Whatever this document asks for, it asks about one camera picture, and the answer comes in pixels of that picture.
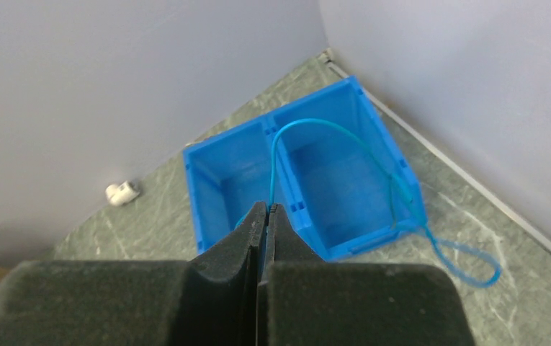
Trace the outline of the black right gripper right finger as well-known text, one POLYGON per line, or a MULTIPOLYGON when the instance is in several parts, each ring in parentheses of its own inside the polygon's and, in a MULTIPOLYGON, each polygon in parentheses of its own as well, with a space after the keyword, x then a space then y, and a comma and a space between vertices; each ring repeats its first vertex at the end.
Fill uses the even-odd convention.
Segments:
POLYGON ((330 263, 270 208, 257 290, 259 345, 474 345, 443 270, 409 263, 330 263))

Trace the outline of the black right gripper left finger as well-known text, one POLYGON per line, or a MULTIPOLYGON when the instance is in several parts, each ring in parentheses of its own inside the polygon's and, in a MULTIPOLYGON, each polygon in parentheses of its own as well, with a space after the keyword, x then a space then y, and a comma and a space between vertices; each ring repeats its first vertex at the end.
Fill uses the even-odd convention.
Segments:
POLYGON ((254 345, 267 214, 190 261, 23 262, 0 283, 0 345, 254 345))

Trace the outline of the white pipe elbow fitting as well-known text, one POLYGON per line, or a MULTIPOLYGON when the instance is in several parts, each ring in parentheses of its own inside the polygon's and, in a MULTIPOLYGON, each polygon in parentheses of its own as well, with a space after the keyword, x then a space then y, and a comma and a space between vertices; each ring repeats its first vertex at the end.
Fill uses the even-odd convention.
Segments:
POLYGON ((140 190, 133 182, 127 180, 120 184, 110 184, 105 189, 107 202, 112 206, 128 204, 140 195, 140 190))

